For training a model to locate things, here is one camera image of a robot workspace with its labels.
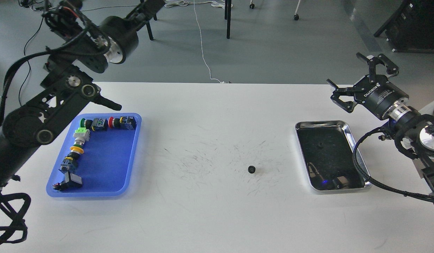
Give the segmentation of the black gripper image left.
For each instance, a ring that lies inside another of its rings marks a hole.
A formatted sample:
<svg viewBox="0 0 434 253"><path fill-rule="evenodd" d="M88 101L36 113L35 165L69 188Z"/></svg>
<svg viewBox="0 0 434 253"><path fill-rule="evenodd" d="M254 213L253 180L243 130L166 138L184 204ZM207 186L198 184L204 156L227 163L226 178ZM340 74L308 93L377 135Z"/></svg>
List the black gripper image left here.
<svg viewBox="0 0 434 253"><path fill-rule="evenodd" d="M140 0L140 4L126 16L126 19L110 16L100 23L100 30L108 35L111 42L110 49L105 54L108 62L122 64L138 46L137 32L130 23L146 24L164 5L164 0Z"/></svg>

